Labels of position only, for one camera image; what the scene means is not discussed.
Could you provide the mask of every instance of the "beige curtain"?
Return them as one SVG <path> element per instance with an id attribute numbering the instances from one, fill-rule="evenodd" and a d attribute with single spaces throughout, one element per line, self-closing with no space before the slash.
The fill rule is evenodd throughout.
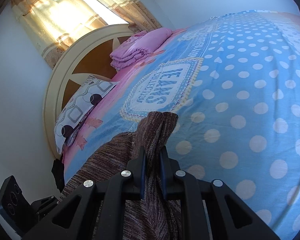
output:
<path id="1" fill-rule="evenodd" d="M 161 24 L 139 0 L 98 0 L 116 15 L 127 21 L 135 32 L 152 31 Z"/>
<path id="2" fill-rule="evenodd" d="M 107 25 L 83 0 L 12 0 L 11 6 L 51 68 L 77 39 Z"/>

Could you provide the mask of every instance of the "bed sheet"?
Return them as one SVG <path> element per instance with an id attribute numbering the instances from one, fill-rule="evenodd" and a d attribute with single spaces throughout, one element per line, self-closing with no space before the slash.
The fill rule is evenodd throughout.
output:
<path id="1" fill-rule="evenodd" d="M 65 152 L 65 181 L 149 111 L 171 111 L 169 157 L 198 179 L 223 180 L 291 240 L 300 229 L 300 18 L 244 11 L 182 31 L 92 111 Z"/>

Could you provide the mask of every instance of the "patterned pillowcase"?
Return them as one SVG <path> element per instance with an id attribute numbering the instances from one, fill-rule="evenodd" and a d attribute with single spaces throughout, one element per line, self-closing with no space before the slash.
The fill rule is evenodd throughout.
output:
<path id="1" fill-rule="evenodd" d="M 61 154 L 63 144 L 69 137 L 75 137 L 77 125 L 83 123 L 83 117 L 91 112 L 101 100 L 115 87 L 117 82 L 103 81 L 89 76 L 74 93 L 59 115 L 54 127 L 57 152 Z"/>

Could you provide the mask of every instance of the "window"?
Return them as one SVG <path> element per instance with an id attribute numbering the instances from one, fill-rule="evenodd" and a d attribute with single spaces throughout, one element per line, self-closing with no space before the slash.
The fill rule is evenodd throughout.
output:
<path id="1" fill-rule="evenodd" d="M 84 0 L 106 23 L 112 24 L 125 24 L 125 20 L 121 19 L 119 16 L 110 11 L 103 4 L 97 0 Z"/>

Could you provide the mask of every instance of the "folded pink blanket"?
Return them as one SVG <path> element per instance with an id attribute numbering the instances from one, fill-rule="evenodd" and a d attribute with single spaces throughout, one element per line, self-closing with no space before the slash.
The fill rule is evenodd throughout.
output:
<path id="1" fill-rule="evenodd" d="M 120 70 L 145 59 L 149 54 L 157 50 L 171 35 L 172 30 L 160 28 L 145 34 L 132 45 L 119 46 L 110 54 L 110 57 L 113 59 L 111 66 Z"/>
<path id="2" fill-rule="evenodd" d="M 122 43 L 118 48 L 116 48 L 111 54 L 110 57 L 115 60 L 120 60 L 123 57 L 123 54 L 139 39 L 146 35 L 146 31 L 141 31 L 132 35 L 124 43 Z"/>

